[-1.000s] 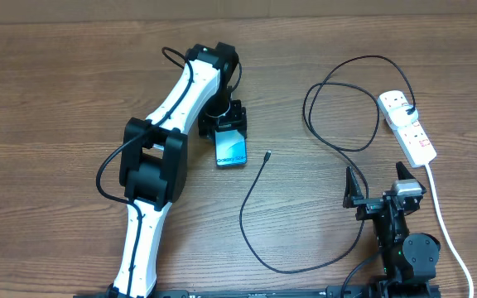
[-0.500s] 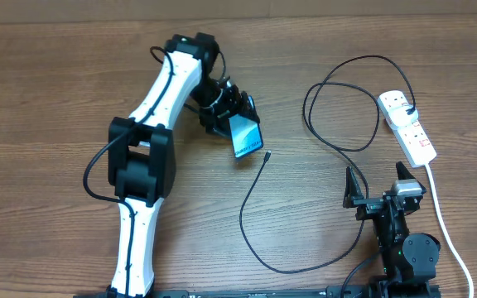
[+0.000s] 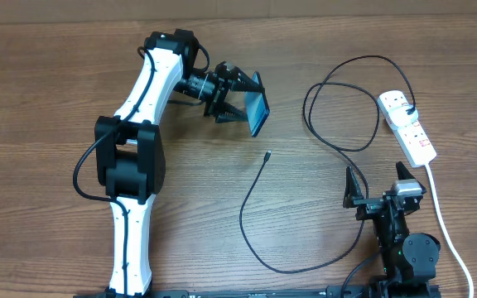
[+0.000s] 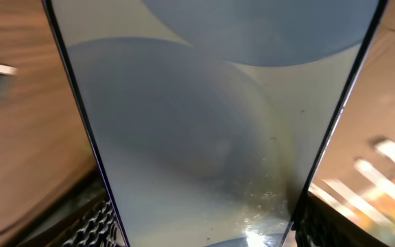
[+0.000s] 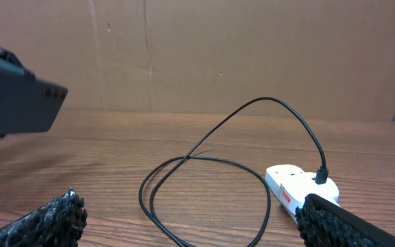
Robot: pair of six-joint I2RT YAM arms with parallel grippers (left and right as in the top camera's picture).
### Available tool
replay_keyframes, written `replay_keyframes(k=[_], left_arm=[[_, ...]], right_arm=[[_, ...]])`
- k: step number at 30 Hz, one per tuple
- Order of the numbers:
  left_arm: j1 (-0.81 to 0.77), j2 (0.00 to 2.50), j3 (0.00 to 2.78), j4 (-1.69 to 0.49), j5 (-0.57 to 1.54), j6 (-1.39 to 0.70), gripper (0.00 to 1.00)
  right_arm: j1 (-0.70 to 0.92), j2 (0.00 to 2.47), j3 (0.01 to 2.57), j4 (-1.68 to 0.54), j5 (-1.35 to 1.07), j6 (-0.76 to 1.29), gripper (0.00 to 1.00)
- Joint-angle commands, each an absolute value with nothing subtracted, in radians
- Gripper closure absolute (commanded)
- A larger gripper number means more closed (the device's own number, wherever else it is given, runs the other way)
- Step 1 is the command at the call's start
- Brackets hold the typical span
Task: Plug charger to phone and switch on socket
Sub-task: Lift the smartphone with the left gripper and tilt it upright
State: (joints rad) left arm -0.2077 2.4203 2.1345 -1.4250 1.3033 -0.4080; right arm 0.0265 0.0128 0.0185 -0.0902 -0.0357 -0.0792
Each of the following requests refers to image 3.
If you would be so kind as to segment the blue Samsung Galaxy smartphone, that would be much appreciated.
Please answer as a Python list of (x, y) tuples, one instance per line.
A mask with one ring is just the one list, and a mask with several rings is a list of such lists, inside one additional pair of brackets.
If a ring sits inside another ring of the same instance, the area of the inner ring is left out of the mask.
[(244, 103), (251, 136), (256, 137), (270, 114), (270, 108), (260, 73), (255, 71), (251, 80), (254, 85), (244, 92)]

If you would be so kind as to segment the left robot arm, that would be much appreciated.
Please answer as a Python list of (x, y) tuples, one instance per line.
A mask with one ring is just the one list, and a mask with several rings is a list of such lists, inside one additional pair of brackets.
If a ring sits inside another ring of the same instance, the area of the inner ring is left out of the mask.
[(196, 69), (203, 49), (192, 31), (154, 31), (139, 51), (143, 66), (124, 104), (94, 127), (98, 181), (113, 212), (113, 272), (104, 297), (148, 297), (152, 205), (166, 175), (159, 123), (173, 92), (199, 100), (217, 123), (246, 122), (257, 136), (269, 115), (258, 72), (223, 61)]

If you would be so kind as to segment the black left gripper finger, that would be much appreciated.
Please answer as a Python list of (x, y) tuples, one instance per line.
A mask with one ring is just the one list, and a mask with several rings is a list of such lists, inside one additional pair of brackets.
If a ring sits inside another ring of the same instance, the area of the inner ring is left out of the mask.
[(216, 123), (247, 122), (247, 114), (230, 103), (223, 102), (214, 113)]
[(263, 92), (263, 83), (258, 71), (252, 77), (247, 76), (240, 68), (232, 70), (231, 90), (234, 92)]

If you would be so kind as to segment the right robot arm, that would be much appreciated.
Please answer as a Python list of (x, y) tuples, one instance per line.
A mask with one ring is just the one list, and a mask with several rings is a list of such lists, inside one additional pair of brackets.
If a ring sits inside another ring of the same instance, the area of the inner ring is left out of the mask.
[(353, 297), (439, 297), (436, 277), (440, 242), (428, 233), (411, 233), (406, 216), (420, 209), (426, 188), (399, 161), (397, 177), (390, 190), (378, 198), (362, 195), (353, 170), (346, 169), (343, 207), (355, 208), (358, 221), (372, 221), (378, 239), (378, 252), (361, 262), (346, 278), (352, 276), (374, 258), (381, 257), (384, 274), (369, 279), (366, 286), (352, 290)]

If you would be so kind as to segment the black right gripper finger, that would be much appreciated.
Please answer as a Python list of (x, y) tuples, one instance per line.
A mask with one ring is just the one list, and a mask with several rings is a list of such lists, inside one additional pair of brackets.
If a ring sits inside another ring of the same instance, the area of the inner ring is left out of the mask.
[(359, 201), (363, 199), (364, 196), (362, 195), (362, 191), (359, 187), (359, 182), (354, 175), (352, 167), (348, 166), (345, 172), (345, 192), (343, 198), (343, 207), (354, 208), (355, 202), (359, 203)]
[(415, 180), (420, 185), (422, 194), (424, 195), (426, 193), (426, 187), (413, 176), (401, 161), (398, 161), (395, 166), (399, 180)]

